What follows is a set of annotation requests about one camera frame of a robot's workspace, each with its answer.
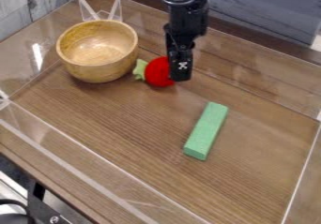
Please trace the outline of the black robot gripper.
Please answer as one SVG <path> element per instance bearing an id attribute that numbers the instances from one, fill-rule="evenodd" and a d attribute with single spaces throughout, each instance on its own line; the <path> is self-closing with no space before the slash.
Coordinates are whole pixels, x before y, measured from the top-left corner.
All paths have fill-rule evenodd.
<path id="1" fill-rule="evenodd" d="M 164 25 L 170 78 L 183 82 L 191 78 L 194 40 L 207 32 L 208 0 L 164 0 L 164 3 L 170 10 Z"/>

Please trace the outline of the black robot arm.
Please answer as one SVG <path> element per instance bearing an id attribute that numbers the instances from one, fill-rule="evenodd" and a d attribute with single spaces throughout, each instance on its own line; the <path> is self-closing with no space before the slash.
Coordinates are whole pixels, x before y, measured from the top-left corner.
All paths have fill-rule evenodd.
<path id="1" fill-rule="evenodd" d="M 208 0 L 163 0 L 170 11 L 164 24 L 170 78 L 175 82 L 191 78 L 194 41 L 206 35 Z"/>

